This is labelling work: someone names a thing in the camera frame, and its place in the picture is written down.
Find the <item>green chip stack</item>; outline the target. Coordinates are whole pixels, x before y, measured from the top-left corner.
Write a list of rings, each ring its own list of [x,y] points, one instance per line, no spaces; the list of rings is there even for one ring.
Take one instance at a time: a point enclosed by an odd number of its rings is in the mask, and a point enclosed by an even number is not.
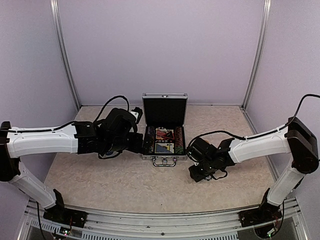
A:
[[[175,154],[184,154],[184,152],[185,152],[185,149],[184,149],[183,145],[176,144],[174,146],[174,153]]]

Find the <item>aluminium poker case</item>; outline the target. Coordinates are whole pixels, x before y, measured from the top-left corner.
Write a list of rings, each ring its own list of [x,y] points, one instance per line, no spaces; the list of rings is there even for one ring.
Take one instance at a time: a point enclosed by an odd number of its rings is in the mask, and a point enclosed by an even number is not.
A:
[[[158,168],[175,167],[187,159],[185,118],[187,93],[143,93],[145,133],[142,159]]]

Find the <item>black red triangular button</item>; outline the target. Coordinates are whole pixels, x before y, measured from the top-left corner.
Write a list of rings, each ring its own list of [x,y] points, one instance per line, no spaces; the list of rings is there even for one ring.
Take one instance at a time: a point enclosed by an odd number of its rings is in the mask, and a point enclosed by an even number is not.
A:
[[[175,139],[174,131],[168,130],[162,137],[164,140],[174,140]]]

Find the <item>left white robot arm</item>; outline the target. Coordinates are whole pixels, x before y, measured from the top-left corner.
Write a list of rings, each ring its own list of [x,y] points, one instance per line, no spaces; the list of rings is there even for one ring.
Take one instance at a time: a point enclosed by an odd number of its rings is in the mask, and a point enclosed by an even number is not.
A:
[[[106,118],[91,121],[72,121],[49,128],[12,127],[4,121],[0,127],[0,180],[8,182],[33,198],[47,212],[63,223],[70,218],[62,195],[45,186],[21,162],[22,156],[69,153],[97,154],[101,160],[118,157],[123,151],[138,154],[143,134],[138,123],[141,108],[113,108]]]

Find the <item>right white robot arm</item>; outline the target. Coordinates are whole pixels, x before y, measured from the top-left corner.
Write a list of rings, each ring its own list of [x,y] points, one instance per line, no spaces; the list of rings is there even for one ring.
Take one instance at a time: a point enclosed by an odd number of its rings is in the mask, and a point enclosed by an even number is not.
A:
[[[260,222],[268,221],[275,214],[275,207],[320,165],[317,138],[297,117],[290,117],[287,124],[256,135],[240,137],[230,133],[217,147],[200,135],[190,141],[186,154],[194,162],[189,174],[195,182],[247,160],[289,154],[289,163],[266,191],[263,205],[255,212]]]

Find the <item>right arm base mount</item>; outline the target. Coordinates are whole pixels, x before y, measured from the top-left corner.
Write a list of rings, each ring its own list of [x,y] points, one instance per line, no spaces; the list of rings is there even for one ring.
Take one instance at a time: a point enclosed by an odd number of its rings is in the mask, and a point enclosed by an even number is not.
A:
[[[256,208],[242,210],[238,213],[242,227],[248,227],[281,219],[283,214],[280,211],[280,205],[272,205],[268,203],[267,196],[270,188],[264,193],[262,202]]]

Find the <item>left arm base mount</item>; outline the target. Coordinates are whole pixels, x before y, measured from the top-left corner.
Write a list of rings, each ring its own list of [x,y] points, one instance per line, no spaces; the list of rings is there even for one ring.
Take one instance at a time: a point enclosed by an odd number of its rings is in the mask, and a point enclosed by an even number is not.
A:
[[[53,189],[55,201],[54,205],[45,208],[43,217],[56,223],[68,225],[70,227],[84,228],[88,213],[65,207],[62,194]]]

